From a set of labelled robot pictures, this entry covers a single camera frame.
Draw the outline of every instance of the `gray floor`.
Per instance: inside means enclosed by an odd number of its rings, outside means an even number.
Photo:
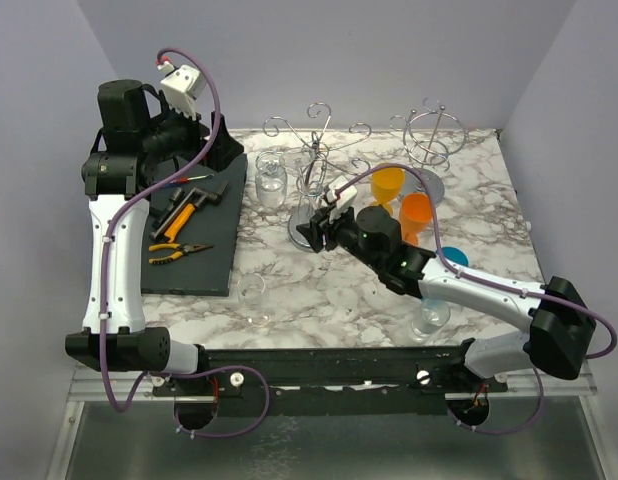
[[[517,424],[535,399],[492,401],[485,426]],[[602,479],[577,397],[550,398],[540,422],[485,437],[448,417],[271,417],[229,440],[175,434],[172,405],[136,402],[127,414],[85,407],[70,474],[90,479]],[[213,425],[229,431],[247,419]]]

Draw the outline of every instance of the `dark gray tool tray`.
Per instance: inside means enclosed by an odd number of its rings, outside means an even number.
[[[157,179],[165,178],[174,171],[171,162],[158,168]],[[171,250],[149,253],[154,242],[149,238],[153,231],[154,218],[149,216],[142,240],[142,293],[172,295],[199,295],[226,297],[229,295],[233,256],[236,250],[238,222],[242,208],[242,194],[247,177],[247,155],[241,154],[221,172],[215,173],[207,167],[196,166],[188,177],[214,173],[213,178],[195,180],[182,185],[185,193],[194,187],[217,191],[225,180],[229,182],[220,205],[205,205],[195,212],[182,227],[176,243],[213,244],[214,247],[192,253],[167,265],[149,265],[149,258],[168,256]],[[172,188],[157,191],[151,196],[151,207],[159,210],[167,206]]]

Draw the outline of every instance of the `yellow pliers handle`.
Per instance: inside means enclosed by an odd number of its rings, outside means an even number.
[[[166,265],[167,263],[174,262],[178,260],[180,257],[184,255],[180,249],[180,244],[178,243],[159,243],[158,245],[151,245],[149,247],[150,252],[155,252],[156,250],[176,250],[176,252],[172,253],[168,257],[160,257],[160,258],[150,258],[149,263],[151,265]]]

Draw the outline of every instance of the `white wall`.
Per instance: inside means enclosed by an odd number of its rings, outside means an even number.
[[[333,126],[387,128],[427,96],[503,127],[574,0],[78,2],[121,76],[158,80],[165,45],[199,56],[232,127],[307,126],[306,106],[324,101]]]
[[[578,0],[502,139],[545,275],[618,329],[618,0]],[[592,368],[618,445],[618,350]]]
[[[44,478],[91,236],[80,167],[115,78],[73,0],[0,2],[0,480]]]

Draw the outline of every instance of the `marble surface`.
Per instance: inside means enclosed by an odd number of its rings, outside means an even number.
[[[340,249],[305,253],[290,243],[287,220],[298,201],[295,179],[289,178],[289,195],[281,207],[268,209],[258,203],[255,158],[262,151],[298,147],[298,140],[286,132],[275,138],[261,131],[234,135],[245,146],[250,165],[231,294],[228,298],[147,295],[148,325],[167,326],[175,340],[209,348],[415,345],[409,325],[419,300],[389,292],[368,268]],[[461,140],[458,132],[443,136],[451,144]],[[495,132],[475,130],[469,136],[465,148],[451,158],[450,168],[436,169],[447,189],[438,207],[443,245],[462,249],[473,268],[519,280],[541,280]],[[345,132],[327,132],[324,142],[333,146],[354,138]],[[334,152],[330,160],[351,168],[353,157],[371,165],[407,163],[401,135],[395,132],[374,133],[363,143]],[[358,190],[356,211],[373,200],[369,179]],[[397,215],[399,204],[393,206]],[[432,234],[431,229],[423,232],[420,246],[435,249]],[[236,294],[238,280],[254,272],[265,279],[267,306],[274,312],[265,325],[247,321]],[[427,344],[458,344],[468,337],[487,338],[511,330],[501,321],[465,308],[452,315]]]

